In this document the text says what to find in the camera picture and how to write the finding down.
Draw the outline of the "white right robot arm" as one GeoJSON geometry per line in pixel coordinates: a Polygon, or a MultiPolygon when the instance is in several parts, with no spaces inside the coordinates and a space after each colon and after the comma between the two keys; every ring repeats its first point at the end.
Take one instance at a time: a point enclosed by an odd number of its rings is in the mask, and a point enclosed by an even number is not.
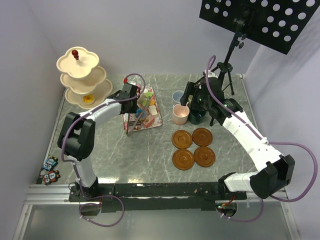
{"type": "Polygon", "coordinates": [[[292,179],[295,160],[284,156],[263,137],[249,120],[241,105],[225,98],[222,85],[215,76],[189,81],[180,103],[193,111],[206,111],[212,121],[228,130],[249,155],[255,172],[232,172],[219,179],[219,196],[230,199],[236,192],[253,192],[266,199],[286,187],[292,179]]]}

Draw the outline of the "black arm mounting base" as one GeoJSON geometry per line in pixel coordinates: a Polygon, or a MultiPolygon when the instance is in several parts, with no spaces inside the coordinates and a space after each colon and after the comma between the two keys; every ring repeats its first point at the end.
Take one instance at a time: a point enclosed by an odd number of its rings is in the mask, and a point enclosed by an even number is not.
{"type": "Polygon", "coordinates": [[[86,199],[80,189],[73,186],[68,201],[101,204],[102,213],[115,213],[122,210],[214,211],[218,202],[247,199],[245,192],[229,192],[218,182],[102,183],[97,195],[97,199],[86,199]]]}

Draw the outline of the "metal serving tongs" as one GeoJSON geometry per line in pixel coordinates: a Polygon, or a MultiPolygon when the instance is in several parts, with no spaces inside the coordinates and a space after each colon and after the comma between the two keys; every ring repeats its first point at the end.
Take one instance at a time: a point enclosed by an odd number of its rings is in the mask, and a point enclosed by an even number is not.
{"type": "MultiPolygon", "coordinates": [[[[152,98],[149,98],[146,105],[144,106],[144,110],[146,111],[147,108],[149,107],[150,105],[150,102],[151,102],[151,99],[152,98]]],[[[128,114],[128,120],[127,120],[127,129],[126,129],[126,135],[129,136],[130,135],[130,131],[133,131],[134,128],[136,127],[137,123],[140,121],[141,117],[137,117],[136,120],[134,121],[133,124],[130,123],[130,113],[128,114]]]]}

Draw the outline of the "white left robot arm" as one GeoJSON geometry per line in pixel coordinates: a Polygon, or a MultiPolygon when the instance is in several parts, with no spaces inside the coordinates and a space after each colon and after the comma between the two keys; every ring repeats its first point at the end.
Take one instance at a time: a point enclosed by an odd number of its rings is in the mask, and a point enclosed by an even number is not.
{"type": "Polygon", "coordinates": [[[144,90],[144,86],[138,87],[127,82],[98,106],[82,113],[70,112],[66,115],[57,145],[61,149],[61,160],[72,164],[77,189],[87,201],[93,201],[99,195],[99,182],[90,159],[96,127],[118,115],[136,113],[137,100],[144,90]]]}

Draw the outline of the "yellow toy tart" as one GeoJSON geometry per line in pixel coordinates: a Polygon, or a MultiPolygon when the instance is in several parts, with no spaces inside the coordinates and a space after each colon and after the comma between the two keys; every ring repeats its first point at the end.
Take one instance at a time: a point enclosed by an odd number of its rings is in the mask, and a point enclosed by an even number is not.
{"type": "Polygon", "coordinates": [[[92,94],[88,94],[88,95],[83,96],[82,101],[86,105],[92,105],[96,100],[92,94]]]}

